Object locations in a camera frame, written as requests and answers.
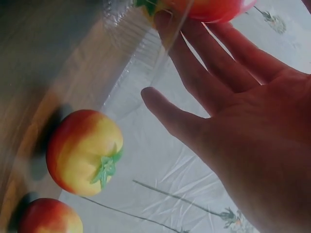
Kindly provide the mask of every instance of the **red tomato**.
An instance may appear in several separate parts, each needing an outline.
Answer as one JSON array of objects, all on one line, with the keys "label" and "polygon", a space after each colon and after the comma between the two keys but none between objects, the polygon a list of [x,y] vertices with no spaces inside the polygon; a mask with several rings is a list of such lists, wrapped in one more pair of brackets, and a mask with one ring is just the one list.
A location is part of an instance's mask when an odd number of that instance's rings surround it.
[{"label": "red tomato", "polygon": [[255,5],[256,0],[163,0],[180,13],[205,23],[228,22]]},{"label": "red tomato", "polygon": [[50,175],[63,189],[79,196],[98,194],[115,172],[123,137],[104,114],[79,110],[53,133],[46,161]]},{"label": "red tomato", "polygon": [[41,198],[26,209],[18,233],[83,233],[77,213],[61,201]]}]

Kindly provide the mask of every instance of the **flower stem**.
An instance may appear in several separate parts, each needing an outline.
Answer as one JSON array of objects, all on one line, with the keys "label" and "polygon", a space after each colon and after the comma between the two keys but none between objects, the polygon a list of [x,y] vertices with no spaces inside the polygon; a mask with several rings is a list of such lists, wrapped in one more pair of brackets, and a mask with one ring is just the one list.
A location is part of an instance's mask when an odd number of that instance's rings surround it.
[{"label": "flower stem", "polygon": [[254,6],[254,8],[258,10],[260,13],[263,13],[260,9],[257,8],[257,6]]},{"label": "flower stem", "polygon": [[169,229],[169,230],[171,230],[171,231],[173,231],[173,232],[181,233],[180,231],[178,231],[178,230],[176,230],[176,229],[174,229],[174,228],[168,227],[168,226],[166,226],[166,225],[164,225],[164,224],[162,224],[162,223],[159,223],[159,222],[156,222],[156,221],[153,221],[153,220],[144,218],[144,217],[139,217],[139,216],[136,216],[136,215],[133,215],[133,214],[124,212],[124,211],[122,211],[122,210],[114,209],[114,208],[112,208],[112,207],[109,207],[109,206],[100,204],[100,203],[98,203],[98,202],[96,202],[96,201],[93,201],[93,200],[88,199],[88,198],[85,198],[85,197],[81,197],[81,198],[83,198],[83,199],[85,199],[85,200],[88,200],[88,201],[90,201],[90,202],[92,202],[92,203],[94,203],[94,204],[97,204],[97,205],[99,205],[99,206],[101,206],[101,207],[104,207],[104,208],[106,208],[106,209],[113,210],[113,211],[119,212],[119,213],[121,213],[121,214],[125,214],[125,215],[128,215],[128,216],[131,216],[131,217],[139,218],[139,219],[144,220],[144,221],[152,222],[152,223],[157,224],[157,225],[159,225],[159,226],[165,227],[165,228],[167,228],[167,229]]},{"label": "flower stem", "polygon": [[200,206],[200,205],[198,205],[198,204],[195,204],[195,203],[193,203],[193,201],[189,201],[189,200],[187,200],[187,199],[185,199],[185,198],[182,198],[182,197],[180,197],[180,196],[167,193],[167,192],[162,191],[162,190],[159,190],[159,189],[157,189],[157,188],[153,188],[153,187],[151,187],[151,186],[149,186],[149,185],[147,185],[147,184],[141,183],[141,182],[136,181],[136,180],[133,180],[133,182],[135,182],[135,183],[137,183],[137,184],[139,184],[139,185],[141,185],[141,186],[143,186],[143,187],[146,187],[146,188],[149,188],[149,189],[151,189],[151,190],[154,190],[154,191],[156,191],[156,192],[158,192],[158,193],[162,193],[162,194],[164,194],[164,195],[166,195],[166,196],[169,196],[169,197],[172,197],[172,198],[181,200],[181,201],[183,201],[183,202],[185,202],[185,203],[188,203],[188,204],[190,204],[190,205],[193,205],[193,206],[195,206],[195,207],[197,207],[197,208],[199,208],[199,209],[201,209],[201,210],[203,210],[203,211],[205,211],[205,212],[207,212],[207,213],[210,213],[211,215],[216,215],[216,216],[222,217],[221,214],[216,213],[216,212],[214,212],[214,211],[211,211],[211,210],[209,210],[209,209],[207,209],[207,208],[204,208],[204,207],[202,207],[202,206]]}]

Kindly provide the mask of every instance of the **hand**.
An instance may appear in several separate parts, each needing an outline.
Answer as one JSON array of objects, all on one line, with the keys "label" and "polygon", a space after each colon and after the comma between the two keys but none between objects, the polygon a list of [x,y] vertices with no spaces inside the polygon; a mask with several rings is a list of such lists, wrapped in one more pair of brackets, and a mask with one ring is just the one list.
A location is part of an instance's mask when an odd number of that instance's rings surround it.
[{"label": "hand", "polygon": [[[155,18],[163,39],[169,16]],[[148,109],[219,176],[262,233],[311,232],[311,76],[258,49],[231,24],[186,20],[170,50],[185,88],[211,115],[184,112],[158,91],[142,91]]]}]

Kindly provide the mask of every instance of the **wooden surface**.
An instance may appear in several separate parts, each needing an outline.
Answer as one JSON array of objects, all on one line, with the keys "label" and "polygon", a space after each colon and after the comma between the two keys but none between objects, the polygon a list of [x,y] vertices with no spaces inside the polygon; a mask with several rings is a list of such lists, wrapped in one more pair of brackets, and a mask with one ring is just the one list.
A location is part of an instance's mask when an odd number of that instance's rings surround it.
[{"label": "wooden surface", "polygon": [[0,233],[22,208],[58,198],[47,139],[72,110],[99,109],[129,56],[103,31],[101,1],[0,2]]}]

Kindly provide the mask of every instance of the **plastic wrap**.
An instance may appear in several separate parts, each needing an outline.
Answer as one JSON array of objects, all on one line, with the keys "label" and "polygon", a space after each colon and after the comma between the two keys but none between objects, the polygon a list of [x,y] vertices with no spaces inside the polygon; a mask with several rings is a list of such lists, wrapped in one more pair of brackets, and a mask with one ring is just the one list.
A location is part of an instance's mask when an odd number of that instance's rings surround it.
[{"label": "plastic wrap", "polygon": [[[260,0],[256,6],[234,19],[233,25],[259,48],[294,68],[311,72],[311,60],[307,59],[311,54],[307,44],[311,17],[303,4]],[[264,12],[277,16],[285,27],[274,28]],[[123,43],[116,46],[126,51]],[[142,104],[141,89],[152,85],[181,109],[208,117],[185,90],[171,60],[164,55],[159,58],[157,53],[155,62],[147,63],[142,59],[145,52],[138,44],[102,108],[124,135],[124,157],[115,176],[95,197],[85,199],[63,192],[60,200],[76,209],[86,233],[257,233],[219,178],[170,136]]]}]

